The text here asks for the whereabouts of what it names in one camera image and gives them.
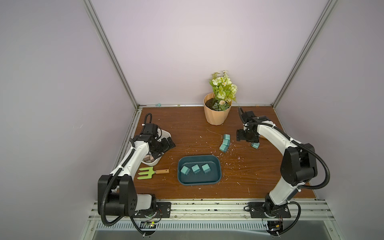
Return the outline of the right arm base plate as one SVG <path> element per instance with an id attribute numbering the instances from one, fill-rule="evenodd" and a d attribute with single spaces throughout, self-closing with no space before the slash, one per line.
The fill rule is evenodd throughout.
<path id="1" fill-rule="evenodd" d="M 282 206 L 275 206 L 267 202 L 249 202 L 244 207 L 244 211 L 250 213 L 251 218 L 258 219 L 278 219 L 291 217 L 291 213 L 287 204 Z"/>

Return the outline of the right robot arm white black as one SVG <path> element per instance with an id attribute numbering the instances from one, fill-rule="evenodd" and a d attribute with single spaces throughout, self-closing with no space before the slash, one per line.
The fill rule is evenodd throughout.
<path id="1" fill-rule="evenodd" d="M 281 178 L 266 195 L 263 203 L 249 203 L 247 210 L 254 218 L 289 218 L 288 205 L 302 189 L 318 190 L 328 185 L 330 169 L 311 144 L 303 144 L 278 128 L 266 116 L 238 109 L 243 128 L 237 130 L 237 141 L 257 144 L 264 137 L 282 154 Z"/>

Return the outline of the dark teal storage box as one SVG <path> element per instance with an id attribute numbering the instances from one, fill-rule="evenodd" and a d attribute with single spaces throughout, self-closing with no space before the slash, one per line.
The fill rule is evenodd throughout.
<path id="1" fill-rule="evenodd" d="M 202 165 L 209 164 L 211 172 L 205 174 L 202 170 Z M 191 167 L 199 165 L 201 172 L 194 174 Z M 183 176 L 180 170 L 183 166 L 191 169 L 188 176 Z M 186 156 L 178 162 L 178 181 L 184 186 L 201 186 L 217 184 L 222 178 L 222 169 L 220 160 L 214 155 L 196 155 Z"/>

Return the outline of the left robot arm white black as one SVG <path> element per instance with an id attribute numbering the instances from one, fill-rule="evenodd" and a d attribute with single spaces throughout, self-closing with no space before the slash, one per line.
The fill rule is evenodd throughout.
<path id="1" fill-rule="evenodd" d="M 176 147 L 171 134 L 152 122 L 152 114 L 145 115 L 140 133 L 130 139 L 131 147 L 123 160 L 108 175 L 98 180 L 98 213 L 106 227 L 125 217 L 133 218 L 140 211 L 157 214 L 155 195 L 138 194 L 134 178 L 145 157 L 153 157 L 156 165 L 162 156 Z"/>

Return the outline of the pink plug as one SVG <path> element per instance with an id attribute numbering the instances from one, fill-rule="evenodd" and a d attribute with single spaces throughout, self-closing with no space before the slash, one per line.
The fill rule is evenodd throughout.
<path id="1" fill-rule="evenodd" d="M 144 158 L 143 158 L 143 162 L 144 163 L 152 163 L 154 161 L 154 157 L 152 155 L 146 155 Z"/>

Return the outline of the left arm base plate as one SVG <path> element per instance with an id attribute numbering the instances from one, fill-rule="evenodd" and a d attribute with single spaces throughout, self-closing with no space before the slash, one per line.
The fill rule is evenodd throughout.
<path id="1" fill-rule="evenodd" d="M 136 219 L 160 219 L 169 218 L 171 215 L 172 203 L 171 202 L 157 202 L 147 210 L 139 210 L 134 213 L 133 218 Z"/>

